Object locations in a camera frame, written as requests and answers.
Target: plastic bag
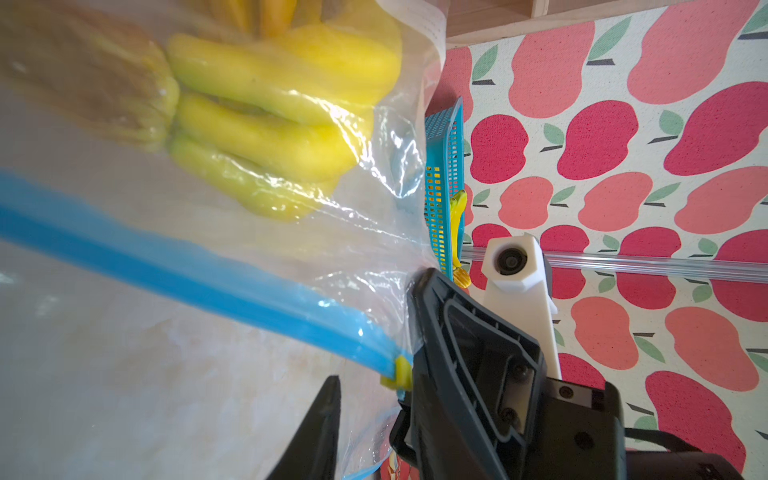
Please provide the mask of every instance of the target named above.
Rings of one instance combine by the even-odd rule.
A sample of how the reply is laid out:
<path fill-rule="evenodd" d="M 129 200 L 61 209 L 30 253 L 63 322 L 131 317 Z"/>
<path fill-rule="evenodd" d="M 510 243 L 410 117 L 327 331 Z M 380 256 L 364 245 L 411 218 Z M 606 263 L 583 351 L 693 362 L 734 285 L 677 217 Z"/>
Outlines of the plastic bag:
<path fill-rule="evenodd" d="M 331 374 L 338 476 L 386 454 L 397 403 L 373 371 L 8 243 L 0 258 L 4 478 L 265 478 Z"/>

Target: yellow bell pepper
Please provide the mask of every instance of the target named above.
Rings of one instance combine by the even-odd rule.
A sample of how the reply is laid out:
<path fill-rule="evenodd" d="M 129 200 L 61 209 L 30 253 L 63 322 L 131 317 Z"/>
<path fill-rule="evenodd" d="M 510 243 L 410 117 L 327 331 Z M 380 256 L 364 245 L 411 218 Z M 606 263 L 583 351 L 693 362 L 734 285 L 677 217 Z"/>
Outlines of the yellow bell pepper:
<path fill-rule="evenodd" d="M 291 25 L 314 25 L 320 23 L 323 16 L 323 0 L 299 0 L 296 3 L 296 11 L 293 13 Z"/>
<path fill-rule="evenodd" d="M 0 80 L 122 144 L 165 144 L 179 86 L 141 28 L 74 3 L 0 0 Z"/>
<path fill-rule="evenodd" d="M 168 146 L 176 163 L 190 174 L 235 198 L 251 212 L 277 220 L 298 220 L 330 202 L 338 179 L 301 184 L 267 173 L 213 145 L 177 133 Z"/>
<path fill-rule="evenodd" d="M 261 36 L 276 37 L 290 28 L 296 0 L 260 0 L 259 6 Z"/>
<path fill-rule="evenodd" d="M 373 40 L 397 55 L 402 53 L 399 23 L 376 0 L 345 0 L 341 10 L 325 23 L 331 28 Z"/>
<path fill-rule="evenodd" d="M 210 12 L 216 23 L 237 33 L 253 33 L 252 0 L 209 0 Z"/>
<path fill-rule="evenodd" d="M 357 164 L 372 132 L 370 117 L 350 117 L 343 126 L 302 125 L 269 114 L 238 113 L 195 93 L 182 94 L 177 119 L 200 141 L 305 182 L 341 177 Z"/>
<path fill-rule="evenodd" d="M 178 34 L 167 53 L 188 87 L 303 124 L 367 114 L 394 87 L 402 57 L 399 48 L 324 24 L 248 46 Z"/>

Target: teal plastic basket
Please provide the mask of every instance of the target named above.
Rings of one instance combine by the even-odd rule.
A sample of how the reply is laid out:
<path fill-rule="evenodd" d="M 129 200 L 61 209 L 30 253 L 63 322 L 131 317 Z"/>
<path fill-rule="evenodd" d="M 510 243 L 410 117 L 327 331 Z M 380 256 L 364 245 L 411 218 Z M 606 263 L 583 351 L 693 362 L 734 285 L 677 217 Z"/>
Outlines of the teal plastic basket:
<path fill-rule="evenodd" d="M 464 108 L 462 98 L 448 110 L 425 120 L 427 171 L 424 217 L 440 269 L 453 280 L 451 197 L 464 188 Z M 464 215 L 458 227 L 458 252 L 462 256 Z"/>

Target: red apple print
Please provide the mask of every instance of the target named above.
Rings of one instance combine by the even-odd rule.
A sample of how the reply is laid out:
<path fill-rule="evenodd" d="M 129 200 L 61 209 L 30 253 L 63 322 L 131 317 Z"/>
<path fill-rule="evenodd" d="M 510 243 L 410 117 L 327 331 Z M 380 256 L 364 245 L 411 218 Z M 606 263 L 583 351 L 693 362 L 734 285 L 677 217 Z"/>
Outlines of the red apple print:
<path fill-rule="evenodd" d="M 511 237 L 511 235 L 501 225 L 485 223 L 477 226 L 472 231 L 472 245 L 475 247 L 487 247 L 489 240 L 500 237 Z M 472 262 L 472 265 L 469 267 L 469 278 L 472 280 L 472 285 L 480 290 L 485 290 L 485 286 L 488 285 L 488 277 L 482 273 L 482 262 Z"/>
<path fill-rule="evenodd" d="M 510 227 L 530 230 L 543 225 L 549 213 L 549 200 L 554 188 L 542 177 L 526 177 L 513 182 L 501 197 L 498 218 Z"/>
<path fill-rule="evenodd" d="M 715 260 L 768 263 L 768 230 L 736 235 L 723 243 Z M 729 312 L 754 322 L 768 322 L 768 285 L 765 283 L 712 280 L 712 291 Z"/>
<path fill-rule="evenodd" d="M 691 114 L 683 137 L 664 160 L 664 168 L 675 175 L 698 175 L 744 158 L 768 127 L 766 105 L 768 83 L 764 81 L 718 91 Z"/>
<path fill-rule="evenodd" d="M 526 117 L 549 118 L 573 105 L 593 37 L 593 22 L 526 35 L 512 59 L 512 108 Z"/>
<path fill-rule="evenodd" d="M 382 445 L 382 450 L 385 447 L 389 450 L 389 442 Z M 386 457 L 379 469 L 379 473 L 382 480 L 419 480 L 419 471 L 394 452 Z"/>
<path fill-rule="evenodd" d="M 670 104 L 709 85 L 758 1 L 696 0 L 668 7 L 643 38 L 629 92 L 647 104 Z"/>
<path fill-rule="evenodd" d="M 671 257 L 680 246 L 680 237 L 674 230 L 663 227 L 641 228 L 624 238 L 619 254 L 635 257 Z M 617 273 L 616 286 L 626 301 L 648 310 L 667 308 L 672 304 L 677 292 L 665 276 L 639 273 Z"/>
<path fill-rule="evenodd" d="M 390 462 L 390 446 L 389 442 L 384 442 L 379 447 L 379 459 L 384 459 L 384 463 L 382 463 L 381 469 L 379 470 L 383 475 L 391 475 L 390 472 L 392 471 Z"/>
<path fill-rule="evenodd" d="M 558 358 L 560 359 L 560 371 L 564 381 L 588 386 L 593 389 L 605 388 L 603 375 L 586 360 L 570 353 L 559 353 Z"/>
<path fill-rule="evenodd" d="M 509 115 L 483 118 L 472 131 L 469 173 L 484 184 L 509 180 L 525 166 L 526 145 L 528 134 L 517 118 Z"/>
<path fill-rule="evenodd" d="M 705 380 L 736 392 L 754 389 L 760 381 L 739 332 L 724 316 L 687 306 L 667 315 L 667 330 L 677 355 Z"/>
<path fill-rule="evenodd" d="M 589 245 L 587 234 L 579 227 L 557 225 L 541 234 L 541 249 L 551 252 L 583 252 Z M 552 269 L 552 297 L 559 300 L 575 298 L 584 289 L 587 280 L 581 270 Z"/>
<path fill-rule="evenodd" d="M 731 428 L 730 410 L 717 395 L 674 372 L 651 373 L 645 391 L 656 407 L 659 430 L 703 452 L 722 455 L 736 470 L 744 470 L 746 449 Z"/>
<path fill-rule="evenodd" d="M 432 96 L 432 101 L 427 107 L 426 116 L 447 110 L 456 103 L 459 97 L 463 97 L 464 121 L 472 116 L 475 106 L 472 101 L 472 93 L 469 85 L 472 83 L 472 53 L 469 47 L 453 48 L 445 54 L 445 67 L 440 75 L 440 83 L 437 84 Z"/>
<path fill-rule="evenodd" d="M 674 216 L 674 223 L 701 235 L 732 230 L 750 219 L 752 209 L 766 195 L 768 167 L 727 171 L 690 192 L 685 207 Z"/>
<path fill-rule="evenodd" d="M 475 215 L 472 213 L 472 199 L 475 198 L 475 195 L 467 184 L 464 184 L 464 190 L 467 192 L 467 207 L 464 210 L 464 225 L 467 226 L 475 219 Z"/>
<path fill-rule="evenodd" d="M 637 116 L 623 101 L 599 101 L 578 112 L 565 134 L 558 172 L 569 180 L 586 180 L 618 167 L 637 133 Z"/>
<path fill-rule="evenodd" d="M 576 339 L 601 365 L 627 370 L 637 364 L 640 355 L 629 331 L 629 315 L 613 300 L 589 296 L 571 308 L 576 322 Z"/>
<path fill-rule="evenodd" d="M 640 172 L 608 177 L 584 195 L 578 219 L 585 227 L 600 232 L 629 227 L 640 216 L 640 207 L 653 188 L 650 177 Z"/>

